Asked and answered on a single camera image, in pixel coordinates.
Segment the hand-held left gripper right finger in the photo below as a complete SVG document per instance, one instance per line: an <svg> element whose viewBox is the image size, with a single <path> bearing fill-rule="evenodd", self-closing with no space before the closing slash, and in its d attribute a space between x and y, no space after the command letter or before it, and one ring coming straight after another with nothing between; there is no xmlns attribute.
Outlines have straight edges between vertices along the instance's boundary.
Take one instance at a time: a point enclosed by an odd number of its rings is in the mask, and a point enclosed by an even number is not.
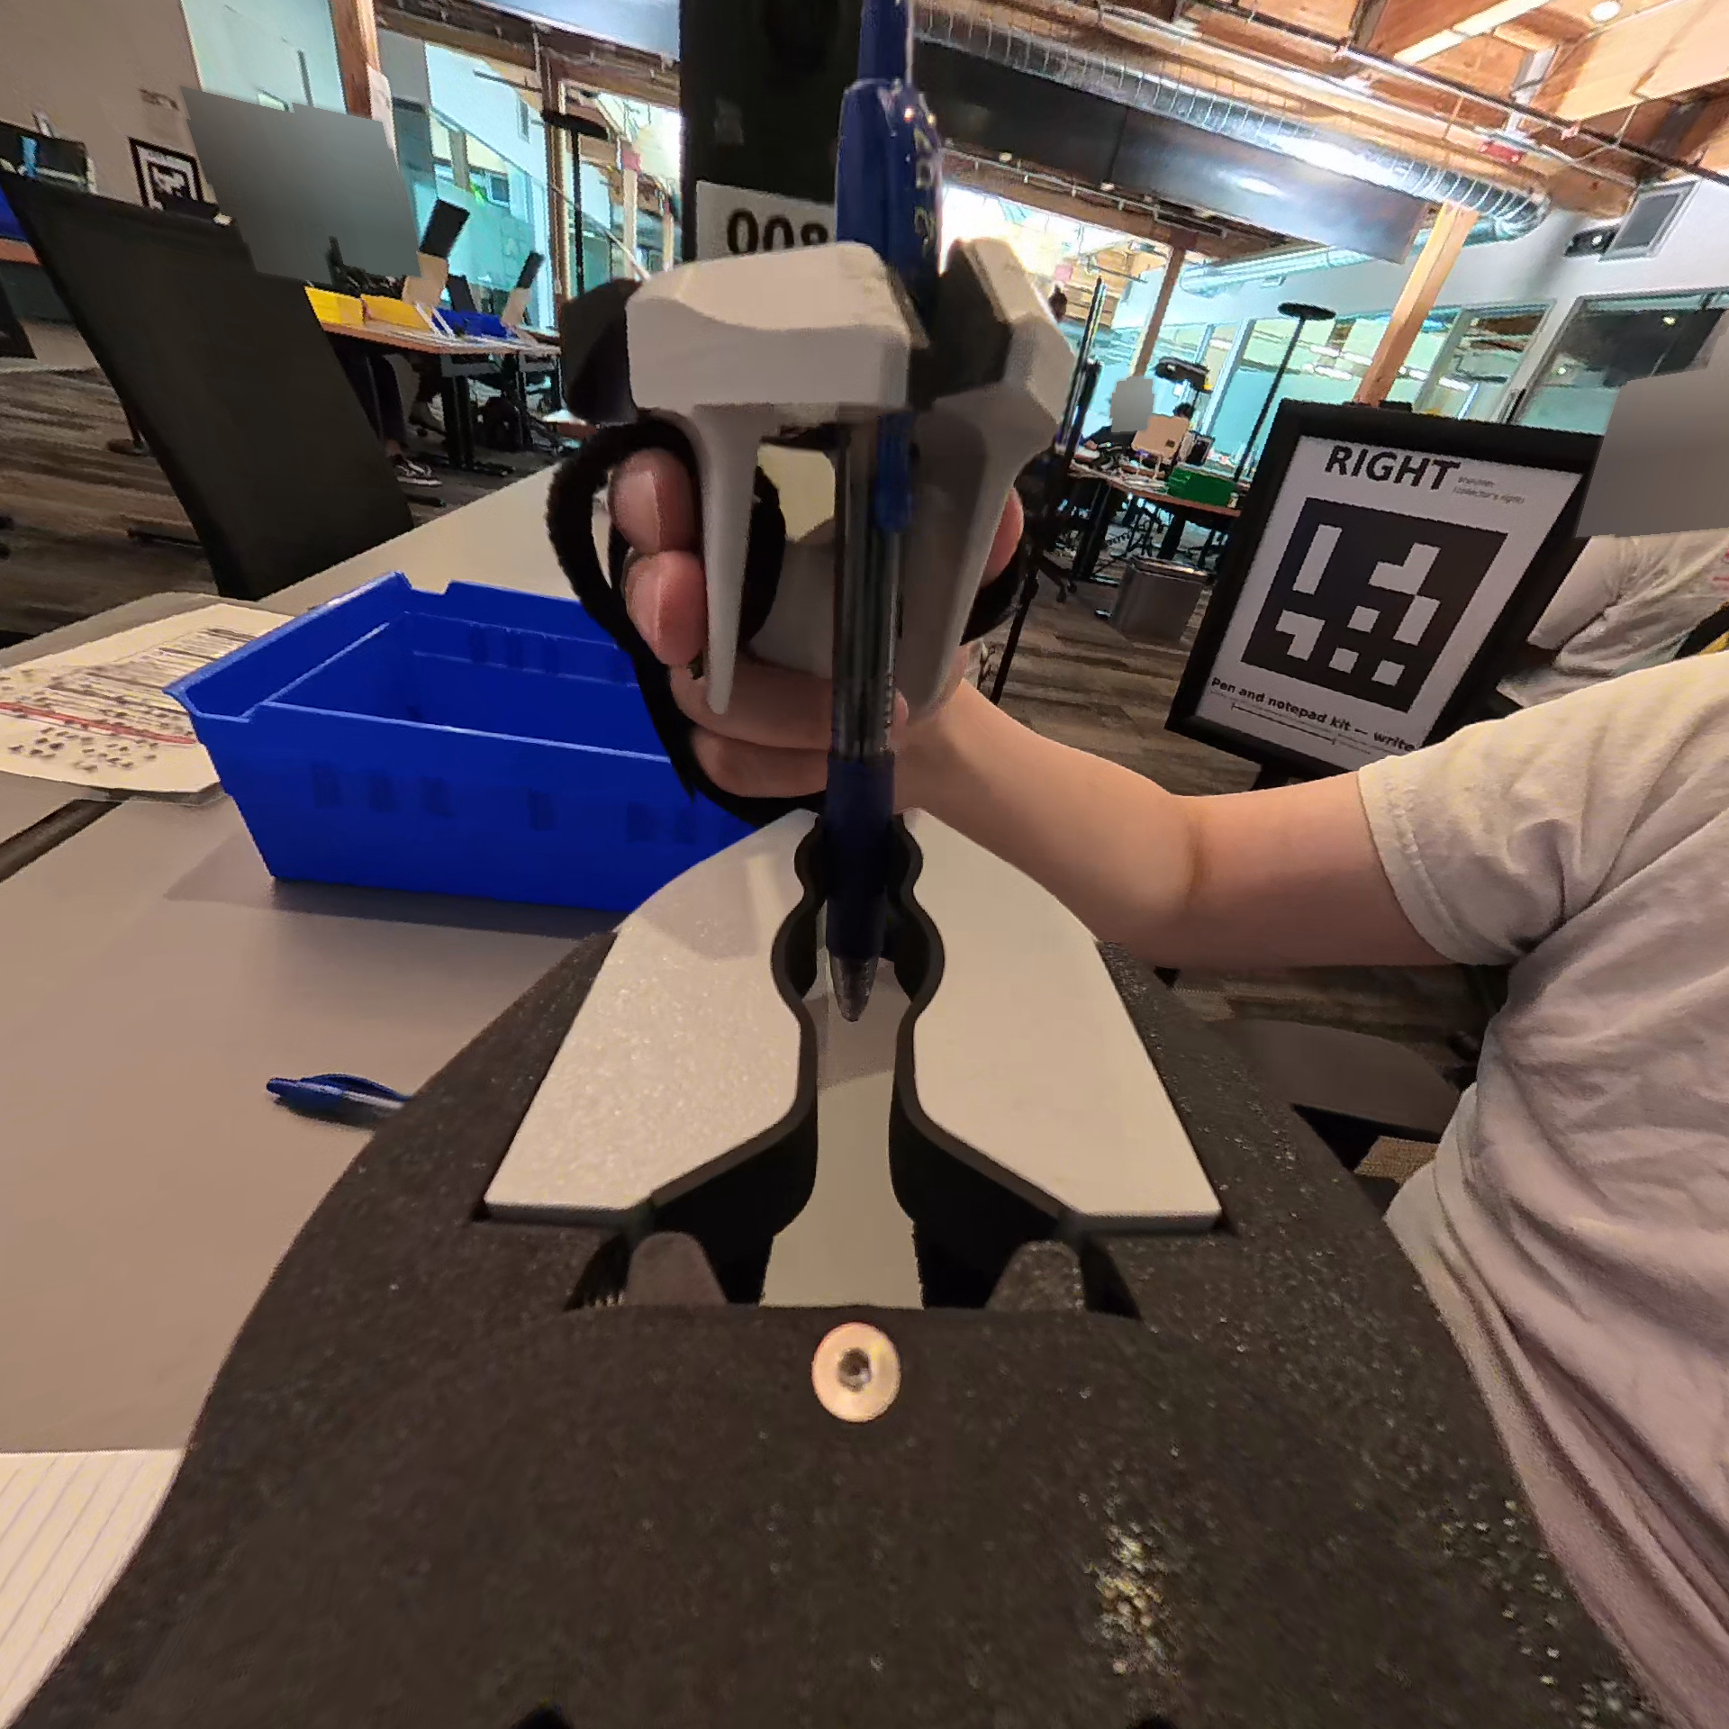
<svg viewBox="0 0 1729 1729"><path fill-rule="evenodd" d="M1029 875L907 816L935 932L909 1035L911 1122L1069 1234L1207 1232L1219 1197L1092 932Z"/></svg>

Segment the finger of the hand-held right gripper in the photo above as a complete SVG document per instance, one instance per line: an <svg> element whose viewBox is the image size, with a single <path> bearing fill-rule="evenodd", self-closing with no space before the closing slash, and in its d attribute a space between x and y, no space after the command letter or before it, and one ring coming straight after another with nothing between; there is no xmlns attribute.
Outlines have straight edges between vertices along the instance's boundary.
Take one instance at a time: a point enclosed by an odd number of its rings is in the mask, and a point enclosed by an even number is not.
<svg viewBox="0 0 1729 1729"><path fill-rule="evenodd" d="M743 641L759 447L909 410L927 335L897 272L858 242L682 264L639 286L625 315L637 408L674 426L696 459L708 702L722 714Z"/></svg>
<svg viewBox="0 0 1729 1729"><path fill-rule="evenodd" d="M899 692L935 708L960 650L1006 619L1015 566L990 574L1008 503L1063 420L1073 353L1002 238L956 242L919 357L913 501L903 554Z"/></svg>

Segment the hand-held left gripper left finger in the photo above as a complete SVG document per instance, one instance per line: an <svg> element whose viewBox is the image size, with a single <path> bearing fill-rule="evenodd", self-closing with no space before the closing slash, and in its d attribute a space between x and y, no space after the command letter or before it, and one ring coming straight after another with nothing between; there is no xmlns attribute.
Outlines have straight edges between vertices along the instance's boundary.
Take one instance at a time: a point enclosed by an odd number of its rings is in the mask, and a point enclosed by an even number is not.
<svg viewBox="0 0 1729 1729"><path fill-rule="evenodd" d="M647 1226L805 1122L814 826L783 816L619 922L491 1179L491 1216Z"/></svg>

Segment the blue pen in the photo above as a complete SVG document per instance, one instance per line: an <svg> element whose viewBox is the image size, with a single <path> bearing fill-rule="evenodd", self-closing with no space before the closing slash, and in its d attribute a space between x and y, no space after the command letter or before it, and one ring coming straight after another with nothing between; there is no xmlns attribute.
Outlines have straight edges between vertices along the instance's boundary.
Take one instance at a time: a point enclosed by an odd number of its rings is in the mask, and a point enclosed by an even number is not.
<svg viewBox="0 0 1729 1729"><path fill-rule="evenodd" d="M355 1072L278 1074L266 1080L266 1092L292 1114L353 1128L375 1128L412 1100Z"/></svg>
<svg viewBox="0 0 1729 1729"><path fill-rule="evenodd" d="M862 6L858 75L838 128L836 234L870 246L919 321L939 278L941 136L913 75L913 8ZM870 999L887 934L895 820L895 660L913 512L913 412L875 410L838 445L832 741L822 885L834 1001Z"/></svg>

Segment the white lined notepad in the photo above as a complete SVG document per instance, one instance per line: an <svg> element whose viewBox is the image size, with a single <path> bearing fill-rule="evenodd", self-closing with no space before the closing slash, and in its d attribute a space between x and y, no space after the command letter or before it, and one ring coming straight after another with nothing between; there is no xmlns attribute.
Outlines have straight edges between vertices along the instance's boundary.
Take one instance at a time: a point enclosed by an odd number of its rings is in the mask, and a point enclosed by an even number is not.
<svg viewBox="0 0 1729 1729"><path fill-rule="evenodd" d="M182 1451L2 1455L6 1727L134 1557L182 1463Z"/></svg>

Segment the person's right forearm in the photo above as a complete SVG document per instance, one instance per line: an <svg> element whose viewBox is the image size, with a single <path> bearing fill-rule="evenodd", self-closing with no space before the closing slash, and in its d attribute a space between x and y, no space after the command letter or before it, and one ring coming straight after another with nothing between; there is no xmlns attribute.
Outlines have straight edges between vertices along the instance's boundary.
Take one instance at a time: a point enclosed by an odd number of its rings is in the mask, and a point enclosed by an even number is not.
<svg viewBox="0 0 1729 1729"><path fill-rule="evenodd" d="M913 810L1146 964L1264 974L1443 962L1394 895L1355 775L1175 794L1037 735L970 686L907 725L899 775Z"/></svg>

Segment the person's right hand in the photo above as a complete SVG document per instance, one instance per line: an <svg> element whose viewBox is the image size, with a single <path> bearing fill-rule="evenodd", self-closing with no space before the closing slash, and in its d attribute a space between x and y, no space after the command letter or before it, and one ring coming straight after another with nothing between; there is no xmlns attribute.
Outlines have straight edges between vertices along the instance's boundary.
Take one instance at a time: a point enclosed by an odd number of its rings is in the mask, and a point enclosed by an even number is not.
<svg viewBox="0 0 1729 1729"><path fill-rule="evenodd" d="M629 550L623 601L655 660L667 666L680 714L696 725L700 767L726 792L822 792L832 723L830 684L745 662L724 710L694 672L708 645L706 574L698 556L694 487L668 451L625 461L611 481L611 518ZM962 826L962 810L1021 796L1049 781L1049 739L1006 715L964 680L923 719L895 700L891 731L899 810L929 810Z"/></svg>

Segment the grey trash bin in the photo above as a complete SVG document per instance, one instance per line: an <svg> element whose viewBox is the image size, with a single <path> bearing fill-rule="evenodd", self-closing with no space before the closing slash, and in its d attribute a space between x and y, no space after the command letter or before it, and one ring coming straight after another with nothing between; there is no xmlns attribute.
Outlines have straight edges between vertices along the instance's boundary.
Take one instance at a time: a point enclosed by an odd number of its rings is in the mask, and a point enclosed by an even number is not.
<svg viewBox="0 0 1729 1729"><path fill-rule="evenodd" d="M1122 637L1177 646L1209 593L1209 576L1185 564L1138 554L1124 564L1104 615Z"/></svg>

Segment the black framed marker sign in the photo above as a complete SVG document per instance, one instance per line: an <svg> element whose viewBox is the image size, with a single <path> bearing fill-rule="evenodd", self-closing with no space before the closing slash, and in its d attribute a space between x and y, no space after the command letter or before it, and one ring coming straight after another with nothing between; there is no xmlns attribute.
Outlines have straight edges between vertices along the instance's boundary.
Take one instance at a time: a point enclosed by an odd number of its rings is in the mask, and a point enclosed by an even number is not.
<svg viewBox="0 0 1729 1729"><path fill-rule="evenodd" d="M1167 729L1317 781L1453 735L1583 548L1599 434L1286 400Z"/></svg>

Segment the grey board on stand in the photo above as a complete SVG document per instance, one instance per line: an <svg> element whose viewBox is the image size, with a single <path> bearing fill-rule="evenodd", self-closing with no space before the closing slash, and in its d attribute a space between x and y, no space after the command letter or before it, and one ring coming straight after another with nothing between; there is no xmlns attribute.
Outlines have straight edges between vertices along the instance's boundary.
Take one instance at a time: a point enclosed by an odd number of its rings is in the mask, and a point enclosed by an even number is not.
<svg viewBox="0 0 1729 1729"><path fill-rule="evenodd" d="M260 272L322 290L337 264L416 274L416 207L381 120L191 87L182 98L209 189Z"/></svg>

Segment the printed paper sheet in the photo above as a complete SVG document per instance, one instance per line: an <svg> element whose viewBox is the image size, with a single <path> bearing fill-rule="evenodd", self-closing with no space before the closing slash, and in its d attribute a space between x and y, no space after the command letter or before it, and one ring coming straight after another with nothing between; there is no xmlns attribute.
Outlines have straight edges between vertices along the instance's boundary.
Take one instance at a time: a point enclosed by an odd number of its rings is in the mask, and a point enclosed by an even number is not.
<svg viewBox="0 0 1729 1729"><path fill-rule="evenodd" d="M219 771L170 688L288 619L209 603L4 666L4 773L79 796L217 792Z"/></svg>

